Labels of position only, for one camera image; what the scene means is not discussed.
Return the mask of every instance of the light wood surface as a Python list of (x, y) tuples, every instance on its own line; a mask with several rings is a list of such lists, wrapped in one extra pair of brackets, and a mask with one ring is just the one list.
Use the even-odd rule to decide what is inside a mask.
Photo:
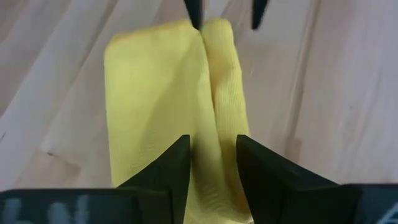
[(398, 1), (322, 0), (290, 156), (337, 182), (398, 182)]
[[(0, 190), (110, 187), (103, 52), (182, 0), (0, 3)], [(339, 182), (398, 179), (394, 0), (207, 0), (233, 25), (252, 137)]]

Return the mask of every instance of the yellow cloth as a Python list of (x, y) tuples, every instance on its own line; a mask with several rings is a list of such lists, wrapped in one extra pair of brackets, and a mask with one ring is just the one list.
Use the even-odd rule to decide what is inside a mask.
[(184, 223), (247, 223), (236, 167), (249, 134), (241, 68), (228, 21), (188, 20), (119, 34), (104, 56), (112, 181), (120, 185), (191, 135)]

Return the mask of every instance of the wooden floor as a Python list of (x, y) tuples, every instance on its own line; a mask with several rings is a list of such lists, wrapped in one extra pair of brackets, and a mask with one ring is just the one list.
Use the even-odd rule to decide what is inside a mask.
[[(337, 182), (398, 181), (398, 1), (207, 0), (231, 21), (252, 137)], [(0, 190), (110, 187), (103, 52), (182, 0), (0, 1)]]

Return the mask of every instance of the microfiber cloth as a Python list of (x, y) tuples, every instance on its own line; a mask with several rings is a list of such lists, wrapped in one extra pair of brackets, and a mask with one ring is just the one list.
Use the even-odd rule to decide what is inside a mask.
[(247, 223), (236, 136), (249, 134), (227, 20), (188, 20), (116, 35), (104, 55), (111, 176), (119, 186), (191, 136), (184, 223)]

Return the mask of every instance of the black plastic part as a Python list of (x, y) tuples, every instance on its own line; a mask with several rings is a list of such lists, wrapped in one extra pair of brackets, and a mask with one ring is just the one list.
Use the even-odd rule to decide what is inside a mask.
[(338, 185), (247, 136), (236, 150), (255, 224), (398, 223), (397, 184)]
[(159, 158), (119, 188), (140, 186), (169, 189), (174, 220), (172, 223), (183, 223), (190, 180), (190, 148), (190, 136), (181, 136)]
[(201, 0), (184, 0), (185, 6), (187, 7), (188, 15), (191, 20), (192, 26), (200, 30), (203, 13), (202, 13), (202, 1)]
[(190, 137), (185, 135), (117, 189), (1, 192), (0, 223), (182, 224), (189, 181)]
[(268, 0), (253, 0), (251, 29), (257, 30), (258, 28), (260, 28), (261, 21), (264, 17), (267, 5)]

